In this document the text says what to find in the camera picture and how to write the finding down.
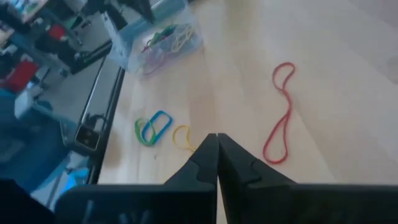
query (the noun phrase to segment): plastic box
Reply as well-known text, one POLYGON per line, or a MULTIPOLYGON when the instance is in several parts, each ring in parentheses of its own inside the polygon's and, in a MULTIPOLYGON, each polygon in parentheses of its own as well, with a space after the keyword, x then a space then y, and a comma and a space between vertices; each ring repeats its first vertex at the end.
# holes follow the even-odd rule
POLYGON ((143 18, 111 35, 109 58, 139 78, 196 50, 202 43, 200 28, 184 0, 160 0, 152 4, 155 23, 143 18))

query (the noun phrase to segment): blue rubber band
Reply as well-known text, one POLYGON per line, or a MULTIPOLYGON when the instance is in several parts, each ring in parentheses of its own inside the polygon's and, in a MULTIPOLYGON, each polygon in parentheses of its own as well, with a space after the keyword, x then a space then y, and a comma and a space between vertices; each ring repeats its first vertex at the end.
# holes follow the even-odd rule
MULTIPOLYGON (((155 139, 154 139, 154 144, 157 142, 157 140, 160 139, 160 137, 166 132, 166 130, 172 125, 173 123, 173 118, 166 112, 160 110, 158 112, 156 112, 156 114, 153 115, 153 117, 151 117, 151 119, 149 120, 150 123, 152 123, 152 125, 155 123, 156 119, 160 116, 160 115, 165 115, 166 117, 169 118, 169 121, 166 123, 166 125, 159 131, 156 132, 155 135, 155 139)), ((143 140, 147 141, 145 138, 145 133, 148 131, 148 129, 150 128, 150 124, 147 122, 144 126, 144 128, 141 131, 141 137, 143 140)))

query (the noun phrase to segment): red rubber band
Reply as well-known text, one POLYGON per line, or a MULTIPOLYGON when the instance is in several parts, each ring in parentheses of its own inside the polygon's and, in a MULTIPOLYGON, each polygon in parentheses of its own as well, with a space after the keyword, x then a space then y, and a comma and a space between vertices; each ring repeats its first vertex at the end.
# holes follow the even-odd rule
POLYGON ((289 81, 289 79, 292 77, 292 75, 294 74, 295 70, 296 70, 296 67, 293 63, 284 62, 284 63, 278 65, 274 69, 274 72, 272 72, 272 82, 275 86, 275 89, 277 89, 280 93, 282 93, 285 96, 287 103, 288 103, 288 107, 287 107, 287 111, 286 111, 285 115, 283 115, 283 117, 281 117, 281 119, 276 123, 276 125, 272 129, 270 135, 268 136, 268 139, 267 139, 266 143, 264 144, 264 147, 262 148, 262 155, 264 156, 264 159, 270 164, 281 164, 287 159, 287 156, 289 155, 289 152, 287 150, 287 140, 286 140, 287 131, 286 131, 286 129, 287 129, 287 125, 290 120, 290 115, 292 114, 292 99, 291 99, 289 93, 286 91, 286 84, 289 81), (282 88, 281 88, 276 85, 275 78, 276 78, 279 70, 284 67, 292 67, 292 71, 286 76, 286 78, 282 84, 282 88), (271 142, 272 138, 274 137, 274 134, 279 129, 279 127, 282 123, 284 126, 283 139, 284 139, 285 152, 281 159, 273 160, 273 159, 268 158, 266 152, 267 152, 269 143, 271 142))

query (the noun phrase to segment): green rubber band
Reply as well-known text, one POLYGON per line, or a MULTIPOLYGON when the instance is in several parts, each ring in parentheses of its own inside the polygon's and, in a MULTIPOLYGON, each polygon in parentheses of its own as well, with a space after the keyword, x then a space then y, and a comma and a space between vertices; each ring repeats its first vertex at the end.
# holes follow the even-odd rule
POLYGON ((141 144, 143 144, 145 146, 153 146, 154 145, 156 131, 155 131, 155 127, 152 125, 152 123, 148 119, 145 119, 145 118, 137 119, 136 122, 134 123, 134 127, 135 127, 135 131, 136 131, 136 137, 141 144), (152 130, 152 136, 150 137, 149 141, 144 140, 141 136, 141 128, 146 123, 149 123, 150 129, 152 130))

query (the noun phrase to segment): red object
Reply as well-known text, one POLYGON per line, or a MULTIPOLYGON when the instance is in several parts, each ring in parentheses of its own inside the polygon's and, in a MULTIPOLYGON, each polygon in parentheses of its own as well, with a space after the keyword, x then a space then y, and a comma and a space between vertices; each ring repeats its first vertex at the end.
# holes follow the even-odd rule
POLYGON ((0 87, 18 93, 26 87, 38 69, 38 66, 34 63, 26 60, 22 61, 16 66, 10 76, 0 84, 0 87))
POLYGON ((292 75, 294 74, 296 70, 296 67, 293 63, 291 62, 285 62, 282 63, 280 65, 278 65, 275 69, 274 72, 272 73, 272 82, 275 86, 275 89, 277 89, 280 93, 282 93, 287 102, 288 102, 288 107, 287 107, 287 111, 285 113, 285 115, 283 115, 283 117, 281 117, 281 119, 276 123, 276 125, 274 126, 274 128, 272 129, 270 135, 268 136, 268 139, 264 145, 264 147, 262 148, 262 155, 264 156, 264 159, 270 163, 270 164, 280 164, 282 162, 284 162, 287 158, 287 156, 289 155, 288 151, 287 151, 287 140, 286 140, 286 129, 287 129, 287 125, 289 123, 290 120, 290 115, 292 114, 292 99, 289 95, 289 93, 286 91, 286 83, 288 82, 288 80, 292 77, 292 75), (275 78, 279 72, 279 70, 283 67, 292 67, 292 71, 286 76, 283 84, 282 84, 282 88, 276 85, 275 82, 275 78), (283 130, 283 139, 284 139, 284 146, 285 146, 285 152, 284 155, 282 156, 281 159, 278 160, 273 160, 268 158, 266 152, 267 152, 267 148, 269 143, 271 142, 272 138, 274 137, 275 132, 279 129, 279 127, 283 124, 284 126, 284 130, 283 130))
POLYGON ((47 33, 49 34, 49 36, 51 36, 52 38, 54 38, 55 40, 61 40, 61 38, 65 35, 65 31, 64 29, 62 29, 62 27, 60 25, 53 25, 48 31, 47 33))

